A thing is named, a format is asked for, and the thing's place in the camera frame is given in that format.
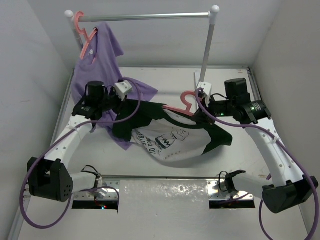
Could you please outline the green and white t-shirt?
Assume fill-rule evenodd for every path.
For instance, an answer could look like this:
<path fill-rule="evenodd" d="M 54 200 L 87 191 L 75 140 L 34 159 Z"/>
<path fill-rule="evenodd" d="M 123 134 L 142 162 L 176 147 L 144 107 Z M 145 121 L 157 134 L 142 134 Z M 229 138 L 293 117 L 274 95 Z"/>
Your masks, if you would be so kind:
<path fill-rule="evenodd" d="M 129 99 L 116 120 L 112 134 L 117 139 L 142 146 L 162 163 L 186 161 L 233 142 L 221 127 L 192 121 L 188 115 L 164 109 L 161 103 Z"/>

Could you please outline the pink plastic hanger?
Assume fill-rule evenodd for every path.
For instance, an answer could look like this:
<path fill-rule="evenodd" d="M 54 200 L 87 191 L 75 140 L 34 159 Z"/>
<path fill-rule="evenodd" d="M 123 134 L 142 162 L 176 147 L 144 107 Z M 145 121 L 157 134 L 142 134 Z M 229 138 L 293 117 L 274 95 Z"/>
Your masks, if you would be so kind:
<path fill-rule="evenodd" d="M 180 100 L 185 105 L 185 109 L 177 108 L 177 107 L 173 107 L 173 106 L 169 106 L 169 105 L 163 105 L 162 108 L 165 109 L 165 110 L 169 110 L 169 111 L 172 111 L 172 112 L 176 112 L 176 113 L 180 113 L 180 114 L 184 114 L 186 116 L 192 117 L 194 115 L 194 113 L 191 112 L 192 103 L 190 103 L 190 102 L 188 102 L 186 100 L 187 96 L 195 97 L 196 94 L 192 90 L 187 90 L 187 91 L 184 91 L 180 95 Z"/>

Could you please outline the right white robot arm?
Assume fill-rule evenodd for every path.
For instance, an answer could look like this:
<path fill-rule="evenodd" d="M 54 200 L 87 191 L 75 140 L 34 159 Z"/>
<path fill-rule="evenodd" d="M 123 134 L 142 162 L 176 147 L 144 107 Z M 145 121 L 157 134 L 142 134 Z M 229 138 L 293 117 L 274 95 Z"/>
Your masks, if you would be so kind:
<path fill-rule="evenodd" d="M 266 104 L 262 100 L 251 100 L 244 78 L 227 80 L 224 87 L 226 99 L 217 101 L 211 93 L 212 85 L 200 81 L 195 89 L 199 107 L 196 113 L 206 115 L 214 123 L 244 129 L 262 155 L 271 178 L 263 180 L 250 176 L 245 170 L 236 170 L 225 176 L 222 190 L 230 195 L 238 191 L 253 194 L 274 214 L 313 197 L 318 216 L 319 183 L 284 146 Z"/>

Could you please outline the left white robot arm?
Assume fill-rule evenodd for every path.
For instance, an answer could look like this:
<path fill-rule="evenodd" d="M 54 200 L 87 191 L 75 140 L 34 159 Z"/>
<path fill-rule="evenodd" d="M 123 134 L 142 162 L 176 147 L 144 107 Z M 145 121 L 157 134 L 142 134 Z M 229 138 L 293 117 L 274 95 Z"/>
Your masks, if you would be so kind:
<path fill-rule="evenodd" d="M 97 186 L 99 174 L 82 170 L 70 174 L 69 163 L 81 141 L 93 131 L 103 114 L 117 111 L 132 91 L 127 80 L 107 88 L 101 81 L 90 81 L 71 117 L 52 148 L 40 160 L 35 157 L 27 163 L 28 185 L 32 196 L 58 202 L 67 201 L 73 193 Z"/>

